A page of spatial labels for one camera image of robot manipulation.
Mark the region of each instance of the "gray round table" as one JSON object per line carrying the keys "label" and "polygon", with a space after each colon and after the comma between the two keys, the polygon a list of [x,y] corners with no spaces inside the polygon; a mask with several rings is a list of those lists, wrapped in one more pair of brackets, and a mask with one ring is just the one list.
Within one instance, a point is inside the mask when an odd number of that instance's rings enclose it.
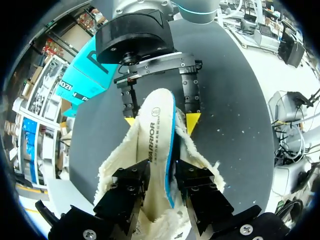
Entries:
{"label": "gray round table", "polygon": [[[198,73],[201,117],[191,137],[212,164],[220,161],[225,197],[239,213],[254,204],[267,206],[273,180],[274,145],[267,105],[247,60],[218,24],[170,22],[175,48],[203,61]],[[171,90],[184,109],[178,70],[140,78],[134,86],[138,104],[158,88]],[[122,142],[129,125],[115,84],[81,104],[70,149],[70,180],[93,202],[98,168]]]}

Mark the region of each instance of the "shelving unit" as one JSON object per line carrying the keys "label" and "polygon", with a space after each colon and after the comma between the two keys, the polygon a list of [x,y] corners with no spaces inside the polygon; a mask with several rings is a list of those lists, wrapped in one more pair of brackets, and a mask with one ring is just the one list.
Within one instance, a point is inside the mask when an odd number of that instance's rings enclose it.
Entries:
{"label": "shelving unit", "polygon": [[36,125],[36,130],[35,130],[34,160],[33,160],[36,184],[39,184],[39,174],[38,174],[38,138],[39,138],[39,130],[40,130],[40,124],[38,123]]}
{"label": "shelving unit", "polygon": [[[53,61],[57,63],[57,66],[52,65]],[[17,114],[21,115],[19,120],[20,128],[17,136],[18,137],[17,159],[18,159],[18,168],[19,168],[15,170],[17,173],[24,173],[25,167],[27,166],[26,165],[27,163],[24,161],[25,156],[23,153],[24,142],[25,142],[24,140],[25,131],[23,130],[24,119],[28,118],[37,123],[36,131],[35,131],[35,140],[34,140],[34,160],[33,162],[30,161],[30,165],[34,164],[35,182],[33,182],[32,185],[35,188],[42,188],[42,189],[47,188],[42,183],[42,179],[45,179],[45,177],[42,178],[42,176],[39,175],[40,174],[39,161],[40,159],[42,159],[42,156],[39,155],[40,152],[42,151],[40,141],[43,141],[43,138],[44,138],[43,134],[41,133],[42,132],[41,129],[44,129],[44,127],[51,133],[50,134],[51,138],[53,137],[53,143],[52,143],[53,151],[52,151],[51,163],[53,168],[53,177],[54,178],[56,177],[56,148],[57,148],[58,136],[60,131],[60,124],[58,122],[58,118],[60,115],[62,101],[61,99],[59,101],[59,98],[56,98],[56,96],[54,98],[55,100],[53,100],[52,97],[55,94],[54,92],[55,87],[57,84],[59,84],[59,78],[61,78],[61,75],[63,74],[63,69],[65,67],[68,67],[68,63],[62,60],[60,57],[54,55],[52,58],[50,58],[49,61],[46,63],[46,65],[43,67],[41,73],[39,74],[28,100],[17,98],[16,104],[13,104],[14,107],[12,108],[12,110],[17,112]],[[36,106],[38,107],[38,109],[32,107],[37,94],[39,94],[40,96],[40,98],[38,98],[39,100],[36,103],[38,104]],[[56,113],[54,114],[55,110],[53,110],[51,111],[50,118],[46,118],[48,117],[48,115],[46,115],[46,111],[48,110],[49,104],[55,104],[57,106]]]}

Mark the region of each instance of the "fleece lining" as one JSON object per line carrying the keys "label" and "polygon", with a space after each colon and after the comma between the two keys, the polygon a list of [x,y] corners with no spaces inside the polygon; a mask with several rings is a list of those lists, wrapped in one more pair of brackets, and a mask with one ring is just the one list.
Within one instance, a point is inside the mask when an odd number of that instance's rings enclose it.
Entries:
{"label": "fleece lining", "polygon": [[[152,132],[150,126],[154,120],[158,122],[158,117],[161,131],[158,133],[158,151],[155,160],[155,140],[157,139],[150,140]],[[154,127],[155,133],[157,133],[156,124]],[[94,205],[96,205],[109,190],[113,183],[112,175],[118,168],[128,168],[149,157],[152,158],[149,187],[146,191],[144,205],[140,209],[136,231],[131,238],[133,240],[174,240],[175,238],[185,240],[190,232],[191,224],[187,208],[183,205],[177,181],[173,177],[172,182],[166,183],[169,174],[167,163],[172,151],[173,127],[180,137],[180,158],[199,168],[208,168],[215,176],[214,183],[217,188],[221,192],[224,191],[226,183],[218,171],[219,163],[216,162],[212,166],[197,151],[194,142],[187,134],[185,115],[178,108],[175,108],[172,93],[163,88],[153,91],[145,99],[123,142],[100,166],[99,183],[94,197]],[[152,150],[149,149],[150,141],[153,142]],[[170,198],[174,203],[173,208],[173,205],[170,204]]]}

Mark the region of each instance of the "screw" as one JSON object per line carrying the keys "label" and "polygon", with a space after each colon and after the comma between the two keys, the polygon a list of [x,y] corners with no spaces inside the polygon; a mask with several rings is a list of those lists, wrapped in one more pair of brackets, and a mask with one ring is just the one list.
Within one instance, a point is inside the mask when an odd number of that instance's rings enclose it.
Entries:
{"label": "screw", "polygon": [[240,233],[244,236],[248,236],[253,232],[254,228],[249,225],[249,224],[245,224],[240,228]]}
{"label": "screw", "polygon": [[112,183],[110,185],[111,189],[116,189],[118,187],[118,184],[117,183]]}
{"label": "screw", "polygon": [[199,187],[193,186],[193,187],[191,188],[191,190],[194,191],[194,192],[197,192],[197,191],[199,191]]}
{"label": "screw", "polygon": [[95,240],[97,239],[97,234],[95,231],[88,229],[83,232],[83,237],[85,240]]}

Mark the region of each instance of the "shelf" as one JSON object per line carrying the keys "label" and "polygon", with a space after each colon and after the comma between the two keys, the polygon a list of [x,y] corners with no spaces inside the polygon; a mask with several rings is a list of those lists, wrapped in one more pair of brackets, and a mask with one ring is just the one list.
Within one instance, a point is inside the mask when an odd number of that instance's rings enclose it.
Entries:
{"label": "shelf", "polygon": [[49,66],[50,66],[50,64],[51,64],[51,62],[52,62],[53,59],[54,59],[54,57],[51,57],[51,58],[50,58],[50,60],[46,63],[46,65],[45,65],[44,68],[42,69],[39,77],[37,78],[37,80],[36,80],[36,82],[35,82],[35,84],[34,84],[34,86],[33,86],[33,89],[32,89],[32,91],[31,91],[31,94],[30,94],[30,97],[29,97],[29,99],[28,99],[28,102],[27,102],[27,104],[26,104],[26,107],[25,107],[26,110],[29,110],[29,107],[30,107],[30,105],[31,105],[31,101],[34,99],[34,95],[35,95],[35,93],[37,92],[37,90],[38,90],[38,88],[39,88],[39,84],[40,84],[40,82],[41,82],[41,83],[43,82],[43,80],[41,81],[41,78],[44,76],[44,73],[45,73],[46,70],[49,68]]}
{"label": "shelf", "polygon": [[58,108],[57,108],[57,111],[56,111],[56,115],[55,115],[55,118],[54,118],[54,122],[57,122],[58,121],[58,117],[59,117],[59,112],[60,112],[60,109],[61,109],[61,105],[62,105],[62,101],[59,102],[58,104]]}
{"label": "shelf", "polygon": [[39,138],[39,130],[40,130],[40,124],[38,123],[36,125],[36,130],[35,130],[34,160],[33,160],[36,184],[39,184],[39,174],[38,174],[38,138]]}
{"label": "shelf", "polygon": [[16,170],[17,173],[20,173],[22,174],[24,172],[24,169],[23,169],[23,164],[22,164],[22,154],[21,154],[21,146],[23,145],[23,134],[22,134],[22,126],[23,126],[23,123],[24,123],[24,116],[21,116],[20,118],[20,122],[19,122],[19,127],[20,127],[20,130],[19,130],[19,134],[18,134],[18,166],[19,166],[19,171]]}
{"label": "shelf", "polygon": [[52,158],[52,167],[53,167],[53,176],[56,178],[56,147],[57,147],[57,138],[58,138],[58,131],[54,131],[53,135],[53,158]]}
{"label": "shelf", "polygon": [[41,125],[44,125],[46,127],[52,128],[54,130],[60,129],[60,124],[57,122],[53,122],[49,119],[46,119],[45,117],[39,116],[31,111],[28,111],[24,109],[23,107],[20,108],[19,114],[23,115],[24,117],[27,117],[28,119],[35,121]]}
{"label": "shelf", "polygon": [[49,95],[51,93],[51,91],[53,90],[54,86],[57,84],[57,77],[59,76],[59,74],[61,73],[61,70],[63,69],[64,65],[60,66],[60,69],[58,70],[58,72],[56,73],[56,75],[54,76],[54,81],[52,82],[50,88],[48,89],[48,92],[47,94],[45,95],[44,97],[44,100],[43,100],[43,103],[42,103],[42,106],[41,106],[41,110],[40,110],[40,113],[39,113],[39,116],[43,116],[44,114],[44,111],[46,109],[46,105],[47,105],[47,101],[48,101],[48,98],[49,98]]}

